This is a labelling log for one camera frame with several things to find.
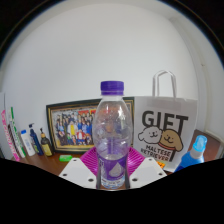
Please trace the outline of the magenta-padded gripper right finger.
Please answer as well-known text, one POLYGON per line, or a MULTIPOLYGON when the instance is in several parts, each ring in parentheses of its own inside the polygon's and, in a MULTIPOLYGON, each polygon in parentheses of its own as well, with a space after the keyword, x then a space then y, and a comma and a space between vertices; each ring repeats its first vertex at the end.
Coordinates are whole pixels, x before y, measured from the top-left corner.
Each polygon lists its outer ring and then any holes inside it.
POLYGON ((134 148, 129 149, 126 174, 127 189, 140 188, 166 177, 166 173, 154 158, 144 157, 134 148))

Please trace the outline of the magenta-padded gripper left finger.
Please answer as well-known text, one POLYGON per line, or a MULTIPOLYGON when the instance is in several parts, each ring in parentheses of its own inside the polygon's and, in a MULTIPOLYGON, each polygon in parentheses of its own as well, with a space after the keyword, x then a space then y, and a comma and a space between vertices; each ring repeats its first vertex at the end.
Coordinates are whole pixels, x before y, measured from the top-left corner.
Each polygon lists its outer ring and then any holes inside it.
POLYGON ((80 158, 72 158, 60 177, 78 186, 96 189, 98 175, 98 158, 95 148, 91 148, 80 158))

